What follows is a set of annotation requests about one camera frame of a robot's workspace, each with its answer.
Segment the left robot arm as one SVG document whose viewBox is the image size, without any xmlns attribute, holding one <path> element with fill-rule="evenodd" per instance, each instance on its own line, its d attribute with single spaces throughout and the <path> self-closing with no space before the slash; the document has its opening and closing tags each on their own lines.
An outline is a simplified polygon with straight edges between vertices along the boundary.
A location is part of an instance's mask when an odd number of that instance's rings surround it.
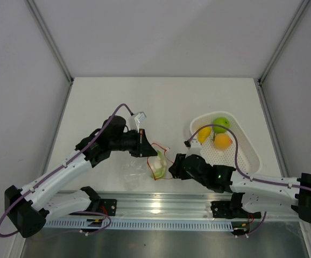
<svg viewBox="0 0 311 258">
<path fill-rule="evenodd" d="M 23 238 L 29 238 L 48 221 L 59 217 L 71 213 L 96 214 L 101 198 L 91 187 L 82 187 L 68 196 L 59 197 L 56 193 L 108 159 L 111 152 L 128 152 L 136 158 L 157 156 L 144 129 L 140 128 L 145 118 L 143 112 L 132 114 L 129 120 L 110 116 L 102 128 L 83 138 L 57 168 L 21 188 L 8 187 L 4 192 L 5 212 L 17 232 Z"/>
</svg>

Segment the green apple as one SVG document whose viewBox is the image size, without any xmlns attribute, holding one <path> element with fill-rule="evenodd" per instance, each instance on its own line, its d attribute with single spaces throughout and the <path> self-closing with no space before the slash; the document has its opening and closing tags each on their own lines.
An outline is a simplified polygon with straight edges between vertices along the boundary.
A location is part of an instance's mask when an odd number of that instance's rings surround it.
<svg viewBox="0 0 311 258">
<path fill-rule="evenodd" d="M 227 130 L 225 128 L 230 127 L 230 122 L 227 118 L 224 117 L 218 117 L 213 120 L 213 124 L 216 124 L 218 126 L 213 127 L 213 131 L 216 134 L 225 133 Z"/>
</svg>

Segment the clear zip top bag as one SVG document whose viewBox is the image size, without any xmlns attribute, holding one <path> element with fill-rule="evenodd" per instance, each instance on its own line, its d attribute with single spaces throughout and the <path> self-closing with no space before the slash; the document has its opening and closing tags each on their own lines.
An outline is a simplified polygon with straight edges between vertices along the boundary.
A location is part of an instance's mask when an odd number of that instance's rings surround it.
<svg viewBox="0 0 311 258">
<path fill-rule="evenodd" d="M 148 182 L 172 180 L 168 169 L 174 163 L 171 148 L 157 142 L 151 143 L 157 155 L 152 157 L 130 157 L 121 166 L 123 183 L 127 190 L 135 191 Z"/>
</svg>

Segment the orange peach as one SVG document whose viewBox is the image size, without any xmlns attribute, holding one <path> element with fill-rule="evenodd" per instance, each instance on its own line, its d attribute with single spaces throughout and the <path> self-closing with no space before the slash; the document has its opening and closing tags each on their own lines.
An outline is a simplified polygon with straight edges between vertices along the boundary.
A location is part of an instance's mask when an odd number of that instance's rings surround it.
<svg viewBox="0 0 311 258">
<path fill-rule="evenodd" d="M 233 141 L 227 134 L 220 133 L 214 137 L 214 147 L 220 151 L 228 149 L 232 143 Z"/>
</svg>

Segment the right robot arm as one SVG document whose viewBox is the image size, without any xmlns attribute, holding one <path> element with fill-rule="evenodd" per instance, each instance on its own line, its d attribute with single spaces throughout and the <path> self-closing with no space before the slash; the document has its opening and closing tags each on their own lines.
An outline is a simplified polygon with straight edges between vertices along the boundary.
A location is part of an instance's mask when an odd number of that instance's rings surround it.
<svg viewBox="0 0 311 258">
<path fill-rule="evenodd" d="M 168 170 L 181 180 L 195 180 L 215 193 L 231 193 L 229 201 L 213 201 L 214 218 L 259 219 L 264 212 L 296 214 L 311 224 L 311 174 L 301 177 L 255 177 L 225 165 L 210 165 L 199 155 L 177 154 Z"/>
</svg>

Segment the white green cabbage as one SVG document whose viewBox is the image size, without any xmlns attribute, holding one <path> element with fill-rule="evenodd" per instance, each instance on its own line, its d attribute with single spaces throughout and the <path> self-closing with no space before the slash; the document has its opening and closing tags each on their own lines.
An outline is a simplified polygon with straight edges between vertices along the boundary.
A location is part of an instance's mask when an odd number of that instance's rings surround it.
<svg viewBox="0 0 311 258">
<path fill-rule="evenodd" d="M 158 155 L 148 159 L 149 168 L 155 180 L 161 179 L 166 174 L 167 162 L 164 154 L 157 151 Z"/>
</svg>

